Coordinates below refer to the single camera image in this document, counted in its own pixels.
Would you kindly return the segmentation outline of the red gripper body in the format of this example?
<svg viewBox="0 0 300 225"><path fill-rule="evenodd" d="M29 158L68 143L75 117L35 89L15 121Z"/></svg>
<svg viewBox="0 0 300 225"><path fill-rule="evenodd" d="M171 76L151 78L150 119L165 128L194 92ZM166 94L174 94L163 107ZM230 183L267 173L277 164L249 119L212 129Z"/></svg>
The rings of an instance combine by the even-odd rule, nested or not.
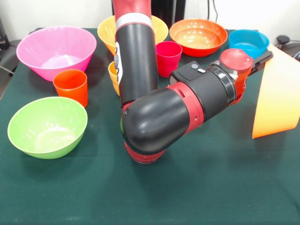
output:
<svg viewBox="0 0 300 225"><path fill-rule="evenodd" d="M221 53L220 62L228 69L237 72L238 78L235 80L235 88L237 91L237 97L234 103L238 103L246 89L246 81L248 75L250 75L253 58L248 56L242 49L227 49Z"/></svg>

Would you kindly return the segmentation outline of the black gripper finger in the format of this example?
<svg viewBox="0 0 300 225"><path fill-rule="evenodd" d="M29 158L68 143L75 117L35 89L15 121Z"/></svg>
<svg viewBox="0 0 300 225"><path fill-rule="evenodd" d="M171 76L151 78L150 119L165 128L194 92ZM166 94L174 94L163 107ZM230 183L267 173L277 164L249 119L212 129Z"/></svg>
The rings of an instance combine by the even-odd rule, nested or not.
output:
<svg viewBox="0 0 300 225"><path fill-rule="evenodd" d="M265 63L273 58L273 53L271 51L266 51L261 56L253 60L252 72L258 72L264 68Z"/></svg>

